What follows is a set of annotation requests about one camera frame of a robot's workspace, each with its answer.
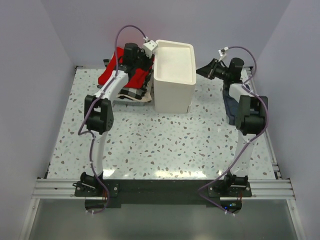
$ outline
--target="cable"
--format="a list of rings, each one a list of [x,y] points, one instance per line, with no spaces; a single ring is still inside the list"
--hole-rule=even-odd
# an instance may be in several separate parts
[[[247,48],[245,48],[245,47],[243,47],[243,46],[230,46],[229,49],[243,49],[243,50],[245,50],[248,54],[250,54],[250,56],[251,56],[252,59],[253,59],[253,62],[254,62],[254,70],[253,70],[253,72],[252,72],[252,75],[251,75],[246,81],[243,82],[243,84],[246,84],[247,82],[249,82],[249,81],[254,77],[254,75],[256,75],[256,72],[257,72],[257,61],[256,61],[254,55],[253,55]]]
[[[146,38],[146,35],[145,33],[137,26],[134,26],[134,25],[125,25],[123,26],[117,33],[116,37],[115,37],[115,41],[114,41],[114,54],[115,54],[115,59],[118,59],[118,54],[117,54],[117,45],[118,45],[118,37],[121,33],[121,31],[125,28],[135,28],[137,30],[139,30],[143,37]],[[104,183],[100,180],[99,176],[97,175],[96,171],[95,171],[95,167],[94,167],[94,161],[92,159],[92,154],[93,154],[93,148],[94,148],[94,143],[95,143],[95,134],[91,131],[91,130],[87,130],[87,131],[82,131],[88,118],[89,118],[89,115],[91,113],[91,111],[93,110],[95,104],[103,97],[103,95],[105,94],[107,88],[112,84],[112,82],[117,78],[118,76],[118,70],[119,70],[119,62],[118,61],[115,61],[116,65],[115,65],[115,74],[114,74],[114,77],[108,81],[108,84],[102,89],[102,92],[100,94],[100,96],[98,96],[90,105],[89,109],[88,109],[88,112],[86,113],[82,123],[81,123],[81,126],[79,128],[79,131],[78,131],[78,135],[81,136],[81,135],[84,135],[84,134],[91,134],[92,136],[92,140],[91,140],[91,144],[90,144],[90,150],[89,150],[89,161],[90,161],[90,167],[91,167],[91,170],[93,172],[93,175],[94,177],[96,178],[96,180],[98,181],[98,183],[103,187],[103,189],[106,191],[106,194],[107,194],[107,199],[106,199],[106,203],[105,205],[103,206],[103,208],[101,208],[100,210],[94,212],[94,210],[92,210],[92,214],[98,214],[98,213],[101,213],[102,211],[104,211],[107,206],[109,205],[109,201],[110,201],[110,192],[108,190],[108,188],[106,187],[106,185],[104,185]]]
[[[224,209],[221,205],[219,205],[219,204],[217,204],[216,202],[212,201],[210,198],[204,196],[203,194],[201,194],[201,191],[204,190],[205,188],[209,187],[210,185],[214,184],[216,181],[218,181],[218,180],[221,179],[224,175],[226,175],[226,174],[231,170],[231,168],[237,163],[238,159],[239,159],[240,156],[244,153],[244,151],[247,149],[247,147],[249,146],[249,144],[250,144],[252,141],[256,140],[258,137],[260,137],[262,134],[265,133],[265,131],[267,130],[268,124],[269,124],[268,108],[267,108],[265,102],[259,97],[259,95],[257,95],[257,94],[255,94],[254,92],[250,91],[250,90],[245,86],[245,83],[247,83],[248,81],[250,81],[250,80],[253,78],[253,76],[256,74],[256,71],[257,71],[257,62],[256,62],[256,59],[255,59],[255,57],[252,55],[252,53],[251,53],[248,49],[246,49],[246,48],[244,48],[244,47],[242,47],[242,46],[232,46],[232,47],[229,47],[229,49],[235,49],[235,48],[240,48],[240,49],[246,50],[246,51],[251,55],[251,57],[252,57],[252,59],[253,59],[253,61],[254,61],[254,72],[252,73],[252,75],[251,75],[246,81],[243,82],[242,88],[243,88],[247,93],[253,95],[255,98],[257,98],[257,99],[261,102],[261,104],[262,104],[262,106],[263,106],[263,108],[264,108],[264,110],[265,110],[265,112],[266,112],[266,117],[265,117],[266,120],[265,120],[265,126],[264,126],[263,130],[262,130],[258,135],[256,135],[256,136],[253,137],[252,139],[250,139],[250,141],[247,142],[247,143],[243,146],[242,150],[241,150],[241,151],[239,152],[239,154],[236,156],[236,158],[234,159],[233,163],[228,167],[228,169],[227,169],[226,171],[224,171],[220,176],[218,176],[215,180],[207,183],[206,185],[204,185],[204,186],[202,186],[202,187],[200,187],[200,188],[198,189],[198,193],[199,193],[199,195],[200,195],[203,199],[206,199],[207,201],[209,201],[210,203],[212,203],[213,205],[215,205],[215,206],[218,207],[219,209],[225,211],[225,213],[229,213],[229,214],[234,214],[234,213],[232,213],[232,212]]]

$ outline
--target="speckled tabletop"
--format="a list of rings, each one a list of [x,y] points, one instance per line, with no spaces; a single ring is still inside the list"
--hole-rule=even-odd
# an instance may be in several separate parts
[[[78,69],[48,170],[49,179],[79,179],[89,167],[89,135],[78,136],[84,99],[102,69]],[[191,112],[163,114],[153,103],[115,105],[103,157],[110,179],[215,179],[234,159],[238,133],[225,120],[222,81],[197,76]],[[266,138],[254,147],[249,179],[275,179]]]

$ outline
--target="white speckled surface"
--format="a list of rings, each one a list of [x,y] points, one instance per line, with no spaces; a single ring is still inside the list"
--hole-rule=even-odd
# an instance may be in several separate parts
[[[78,69],[51,159],[51,179],[78,179],[89,166],[91,137],[78,136],[84,99],[97,91],[102,69]],[[103,168],[111,179],[214,179],[234,159],[237,130],[225,121],[222,81],[197,76],[191,112],[158,114],[147,106],[115,105]],[[249,179],[275,179],[266,140],[254,147]]]

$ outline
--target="plastic bin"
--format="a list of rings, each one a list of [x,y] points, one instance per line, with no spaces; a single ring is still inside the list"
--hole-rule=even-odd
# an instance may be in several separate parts
[[[154,107],[158,113],[188,113],[196,86],[191,44],[157,40],[154,57]]]

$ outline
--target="gray wall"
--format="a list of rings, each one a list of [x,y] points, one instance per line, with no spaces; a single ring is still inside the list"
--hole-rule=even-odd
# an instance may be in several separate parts
[[[258,91],[269,97],[269,131],[291,178],[308,239],[320,239],[320,2],[292,0],[258,59]]]
[[[52,154],[73,64],[38,0],[0,3],[0,238],[19,237]]]
[[[190,43],[196,64],[218,57],[218,49],[240,45],[259,56],[290,0],[41,0],[71,60],[79,66],[102,66],[111,57],[114,38],[126,24],[139,26],[150,39]],[[135,30],[124,43],[142,42]],[[230,56],[251,59],[240,50]]]

